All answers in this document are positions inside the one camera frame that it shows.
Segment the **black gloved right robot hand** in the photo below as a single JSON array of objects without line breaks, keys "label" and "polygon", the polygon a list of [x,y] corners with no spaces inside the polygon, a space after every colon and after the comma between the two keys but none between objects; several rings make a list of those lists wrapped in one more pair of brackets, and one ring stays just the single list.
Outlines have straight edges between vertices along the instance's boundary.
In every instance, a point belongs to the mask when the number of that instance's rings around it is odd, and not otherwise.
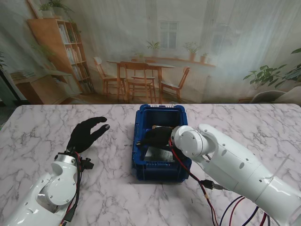
[{"label": "black gloved right robot hand", "polygon": [[137,146],[152,146],[161,148],[169,144],[173,128],[170,127],[156,127],[150,129],[145,133],[142,140],[137,141]]}]

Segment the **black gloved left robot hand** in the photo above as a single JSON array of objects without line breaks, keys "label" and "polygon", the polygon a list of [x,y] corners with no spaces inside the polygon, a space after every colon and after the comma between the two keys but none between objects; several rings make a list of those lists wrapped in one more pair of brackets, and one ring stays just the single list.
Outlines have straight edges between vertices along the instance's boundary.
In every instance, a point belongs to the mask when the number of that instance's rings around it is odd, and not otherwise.
[{"label": "black gloved left robot hand", "polygon": [[70,153],[82,153],[87,150],[99,137],[101,137],[109,128],[109,124],[104,124],[101,128],[91,133],[91,129],[99,123],[107,121],[105,117],[93,117],[87,119],[75,127],[71,133],[70,140],[66,150]]}]

